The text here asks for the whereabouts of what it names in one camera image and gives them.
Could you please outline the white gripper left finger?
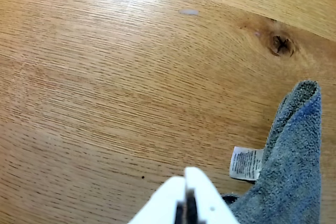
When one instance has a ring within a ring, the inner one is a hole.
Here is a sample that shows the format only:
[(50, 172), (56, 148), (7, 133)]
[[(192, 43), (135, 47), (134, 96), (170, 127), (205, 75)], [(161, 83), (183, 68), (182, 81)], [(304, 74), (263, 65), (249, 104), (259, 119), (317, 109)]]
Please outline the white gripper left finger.
[(149, 201), (129, 223), (183, 223), (184, 205), (185, 179), (181, 176), (173, 176), (152, 194)]

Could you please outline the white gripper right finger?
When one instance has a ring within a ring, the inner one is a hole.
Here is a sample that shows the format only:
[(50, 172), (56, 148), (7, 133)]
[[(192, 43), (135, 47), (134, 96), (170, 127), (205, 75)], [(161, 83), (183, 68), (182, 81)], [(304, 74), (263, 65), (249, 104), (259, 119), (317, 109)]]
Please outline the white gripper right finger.
[(238, 223), (207, 175), (197, 167), (184, 171), (187, 223)]

